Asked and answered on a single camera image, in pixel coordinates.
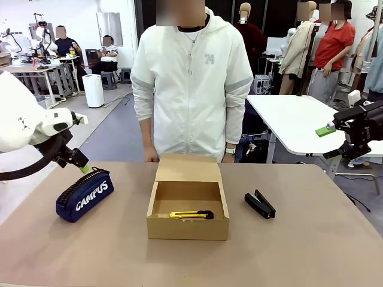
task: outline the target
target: white hoodie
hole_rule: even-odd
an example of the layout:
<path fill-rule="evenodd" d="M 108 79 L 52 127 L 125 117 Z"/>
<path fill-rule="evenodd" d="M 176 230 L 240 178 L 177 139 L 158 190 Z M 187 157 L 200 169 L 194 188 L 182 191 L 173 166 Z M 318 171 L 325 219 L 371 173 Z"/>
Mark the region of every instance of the white hoodie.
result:
<path fill-rule="evenodd" d="M 220 162 L 226 142 L 241 138 L 253 81 L 244 40 L 230 23 L 206 13 L 209 23 L 195 43 L 172 26 L 152 26 L 141 36 L 131 75 L 135 111 L 139 121 L 154 118 L 159 156 L 196 154 Z"/>

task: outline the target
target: white trash can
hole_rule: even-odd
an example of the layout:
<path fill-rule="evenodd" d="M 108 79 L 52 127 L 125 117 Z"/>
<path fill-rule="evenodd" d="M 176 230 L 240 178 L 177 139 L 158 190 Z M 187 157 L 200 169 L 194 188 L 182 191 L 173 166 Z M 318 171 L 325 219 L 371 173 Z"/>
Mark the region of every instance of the white trash can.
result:
<path fill-rule="evenodd" d="M 99 108 L 105 104 L 104 90 L 100 75 L 83 76 L 86 102 L 89 108 Z"/>

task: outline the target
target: stapler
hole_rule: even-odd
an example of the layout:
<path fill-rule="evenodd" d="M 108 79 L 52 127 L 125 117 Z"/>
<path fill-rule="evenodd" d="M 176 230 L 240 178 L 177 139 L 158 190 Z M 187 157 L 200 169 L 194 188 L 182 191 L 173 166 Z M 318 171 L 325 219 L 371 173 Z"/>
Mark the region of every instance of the stapler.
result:
<path fill-rule="evenodd" d="M 259 190 L 256 190 L 254 195 L 246 193 L 245 201 L 264 218 L 275 218 L 274 207 L 263 197 Z"/>

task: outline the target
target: navy blue pencil case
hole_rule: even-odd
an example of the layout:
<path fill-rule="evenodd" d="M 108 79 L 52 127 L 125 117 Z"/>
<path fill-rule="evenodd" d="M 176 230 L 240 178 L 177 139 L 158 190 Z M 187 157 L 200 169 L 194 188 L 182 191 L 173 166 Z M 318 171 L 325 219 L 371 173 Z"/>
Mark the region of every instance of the navy blue pencil case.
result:
<path fill-rule="evenodd" d="M 76 222 L 114 191 L 109 171 L 92 168 L 56 200 L 56 213 L 66 221 Z"/>

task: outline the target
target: zipper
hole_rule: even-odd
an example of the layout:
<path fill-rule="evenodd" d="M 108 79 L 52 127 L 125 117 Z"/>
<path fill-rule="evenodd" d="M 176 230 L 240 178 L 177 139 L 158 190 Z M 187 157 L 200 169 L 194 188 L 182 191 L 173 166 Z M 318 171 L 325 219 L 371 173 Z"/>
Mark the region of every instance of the zipper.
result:
<path fill-rule="evenodd" d="M 68 205 L 69 199 L 75 193 L 83 184 L 85 184 L 89 179 L 93 178 L 96 175 L 99 175 L 101 173 L 107 173 L 104 169 L 99 169 L 95 166 L 92 167 L 93 171 L 88 173 L 87 175 L 84 175 L 82 178 L 80 178 L 78 181 L 76 181 L 74 184 L 72 184 L 66 191 L 64 191 L 61 196 L 60 200 L 58 202 L 59 205 L 62 205 L 66 207 Z"/>
<path fill-rule="evenodd" d="M 191 82 L 191 77 L 193 75 L 193 72 L 191 70 L 192 68 L 192 51 L 193 51 L 194 43 L 191 44 L 191 49 L 190 52 L 187 56 L 187 120 L 186 120 L 186 144 L 185 144 L 185 153 L 189 154 L 190 153 L 190 131 L 189 131 L 189 121 L 190 121 L 190 82 Z"/>
<path fill-rule="evenodd" d="M 193 71 L 192 71 L 192 60 L 193 60 L 193 49 L 196 44 L 196 40 L 198 38 L 198 35 L 196 39 L 191 43 L 191 49 L 188 54 L 188 69 L 187 69 L 187 124 L 186 124 L 186 154 L 190 153 L 190 129 L 189 129 L 189 121 L 190 121 L 190 94 L 191 94 L 191 81 L 193 78 Z"/>

